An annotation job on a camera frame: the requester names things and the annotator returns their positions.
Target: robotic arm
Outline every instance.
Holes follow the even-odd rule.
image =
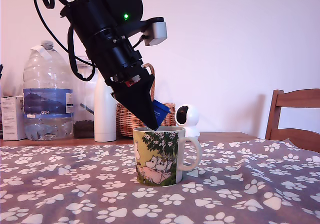
[[[54,1],[43,0],[48,9],[55,7]],[[67,17],[70,22],[68,53],[73,73],[82,80],[90,80],[77,71],[73,48],[75,31],[87,56],[100,70],[105,83],[112,87],[113,97],[146,126],[156,130],[158,124],[150,98],[155,77],[142,67],[142,56],[134,50],[128,38],[142,32],[140,41],[144,39],[146,46],[161,43],[167,38],[164,19],[157,17],[141,21],[142,0],[59,1],[64,4],[61,17]]]

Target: large plastic water bottle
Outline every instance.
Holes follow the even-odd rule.
[[[29,140],[72,134],[72,73],[52,41],[31,49],[23,73],[24,129]]]

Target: green tree illustration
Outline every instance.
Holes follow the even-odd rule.
[[[142,141],[148,150],[157,150],[163,158],[177,163],[178,134],[175,132],[145,133]]]

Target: wooden chair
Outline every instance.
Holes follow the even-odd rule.
[[[284,93],[283,90],[274,90],[265,134],[268,140],[289,138],[299,148],[320,153],[320,134],[300,129],[278,129],[281,107],[320,108],[320,89],[297,90],[288,93]]]

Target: wicker basket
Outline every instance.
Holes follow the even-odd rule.
[[[143,67],[149,67],[151,70],[151,73],[155,75],[155,69],[151,64],[144,64]],[[150,95],[151,95],[151,100],[154,100],[155,96],[155,84],[156,80],[154,80]],[[174,103],[164,103],[164,105],[168,106],[170,108],[170,113],[165,117],[164,121],[162,122],[161,125],[166,125],[166,126],[175,126],[175,107],[176,105]],[[138,118],[136,118],[127,108],[125,108],[122,104],[117,104],[116,105],[116,130],[118,135],[122,136],[127,136],[127,137],[132,137],[132,131],[133,129],[137,127],[144,126],[142,121],[140,121]]]

